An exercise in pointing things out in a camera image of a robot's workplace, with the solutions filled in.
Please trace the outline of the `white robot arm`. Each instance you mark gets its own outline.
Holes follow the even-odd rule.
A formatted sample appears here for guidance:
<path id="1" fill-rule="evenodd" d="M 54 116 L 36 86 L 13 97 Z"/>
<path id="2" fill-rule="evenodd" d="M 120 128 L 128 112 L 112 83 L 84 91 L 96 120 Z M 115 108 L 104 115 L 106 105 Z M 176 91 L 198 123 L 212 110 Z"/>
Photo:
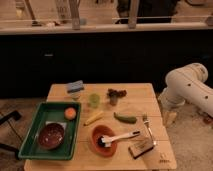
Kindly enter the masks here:
<path id="1" fill-rule="evenodd" d="M 213 88 L 205 84 L 207 78 L 208 70 L 201 63 L 191 63 L 167 73 L 166 87 L 158 97 L 165 126 L 172 124 L 177 116 L 173 109 L 183 106 L 186 101 L 213 121 Z"/>

